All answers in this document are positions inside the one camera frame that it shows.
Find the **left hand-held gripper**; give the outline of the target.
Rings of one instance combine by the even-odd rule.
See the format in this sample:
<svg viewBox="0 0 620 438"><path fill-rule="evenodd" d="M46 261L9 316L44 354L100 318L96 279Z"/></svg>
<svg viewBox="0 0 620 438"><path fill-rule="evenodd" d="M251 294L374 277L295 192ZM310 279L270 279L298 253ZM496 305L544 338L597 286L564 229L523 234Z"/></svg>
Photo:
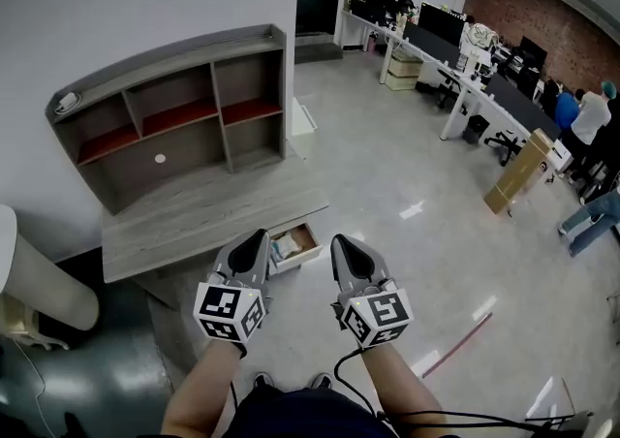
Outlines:
<svg viewBox="0 0 620 438"><path fill-rule="evenodd" d="M268 313L271 240L265 229L223 246L197 289L193 317L203 334L231 342L242 354Z"/></svg>

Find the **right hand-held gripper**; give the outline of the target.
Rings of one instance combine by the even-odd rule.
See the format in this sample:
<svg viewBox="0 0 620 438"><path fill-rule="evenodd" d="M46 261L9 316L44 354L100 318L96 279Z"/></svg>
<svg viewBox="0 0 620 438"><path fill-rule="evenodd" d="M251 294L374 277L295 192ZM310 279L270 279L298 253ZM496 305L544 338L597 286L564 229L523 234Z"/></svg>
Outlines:
<svg viewBox="0 0 620 438"><path fill-rule="evenodd" d="M341 329L364 350L397 339L413 321L404 289L397 286L384 257L349 235L330 243L333 278L339 287L331 304Z"/></svg>

